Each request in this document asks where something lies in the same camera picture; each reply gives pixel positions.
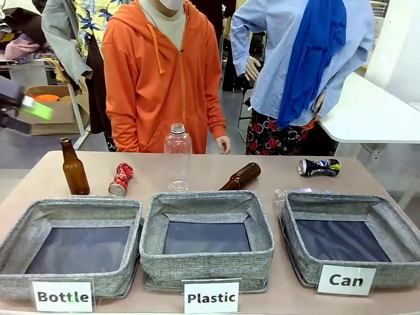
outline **white shirt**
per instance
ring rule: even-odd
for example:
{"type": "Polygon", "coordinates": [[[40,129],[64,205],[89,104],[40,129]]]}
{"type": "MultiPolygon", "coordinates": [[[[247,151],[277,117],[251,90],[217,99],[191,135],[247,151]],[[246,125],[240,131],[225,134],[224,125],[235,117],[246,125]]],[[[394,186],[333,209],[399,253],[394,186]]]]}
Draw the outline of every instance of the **white shirt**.
{"type": "Polygon", "coordinates": [[[181,8],[174,16],[168,18],[153,7],[150,0],[140,0],[140,6],[143,9],[147,19],[168,37],[172,44],[181,49],[182,36],[185,30],[186,15],[185,10],[181,8]]]}

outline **light blue shirt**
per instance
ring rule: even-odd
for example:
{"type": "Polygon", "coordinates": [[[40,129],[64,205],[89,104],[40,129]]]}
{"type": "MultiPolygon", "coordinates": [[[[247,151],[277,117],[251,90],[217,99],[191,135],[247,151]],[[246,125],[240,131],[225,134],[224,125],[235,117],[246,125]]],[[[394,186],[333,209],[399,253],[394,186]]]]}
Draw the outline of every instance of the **light blue shirt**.
{"type": "MultiPolygon", "coordinates": [[[[277,119],[293,43],[301,25],[308,0],[247,0],[234,14],[230,40],[236,73],[245,73],[249,56],[249,32],[267,31],[265,63],[251,97],[252,107],[260,114],[277,119]]],[[[338,103],[346,77],[368,59],[373,45],[373,11],[368,0],[343,0],[347,12],[346,45],[324,70],[318,96],[325,100],[318,113],[324,117],[338,103]]],[[[307,125],[314,117],[316,98],[291,122],[307,125]]]]}

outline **sign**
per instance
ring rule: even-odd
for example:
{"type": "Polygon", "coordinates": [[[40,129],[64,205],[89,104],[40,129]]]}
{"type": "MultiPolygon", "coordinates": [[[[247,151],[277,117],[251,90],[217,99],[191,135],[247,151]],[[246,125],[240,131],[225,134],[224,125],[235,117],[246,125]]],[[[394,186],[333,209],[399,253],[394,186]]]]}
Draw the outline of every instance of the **sign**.
{"type": "Polygon", "coordinates": [[[374,268],[324,265],[318,292],[346,295],[368,295],[375,277],[374,268]]]}
{"type": "Polygon", "coordinates": [[[237,313],[239,282],[184,284],[184,313],[237,313]]]}
{"type": "Polygon", "coordinates": [[[90,282],[34,281],[32,286],[38,312],[93,312],[90,282]]]}

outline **red crushed can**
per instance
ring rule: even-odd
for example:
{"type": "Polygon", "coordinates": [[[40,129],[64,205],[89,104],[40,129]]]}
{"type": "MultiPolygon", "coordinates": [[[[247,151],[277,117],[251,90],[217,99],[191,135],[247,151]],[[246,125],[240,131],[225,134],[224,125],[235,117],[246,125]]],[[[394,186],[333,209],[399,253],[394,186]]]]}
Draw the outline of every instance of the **red crushed can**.
{"type": "Polygon", "coordinates": [[[121,163],[117,167],[117,174],[111,182],[108,191],[114,197],[124,197],[129,187],[129,179],[133,176],[133,168],[127,163],[121,163]]]}

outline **face mask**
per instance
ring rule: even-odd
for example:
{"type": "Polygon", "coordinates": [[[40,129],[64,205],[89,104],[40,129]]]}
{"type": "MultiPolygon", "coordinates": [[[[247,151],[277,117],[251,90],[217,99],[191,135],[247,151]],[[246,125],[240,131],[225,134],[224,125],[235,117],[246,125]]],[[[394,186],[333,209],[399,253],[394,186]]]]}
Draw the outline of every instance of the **face mask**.
{"type": "Polygon", "coordinates": [[[184,4],[184,0],[160,0],[160,2],[169,10],[179,10],[184,4]]]}

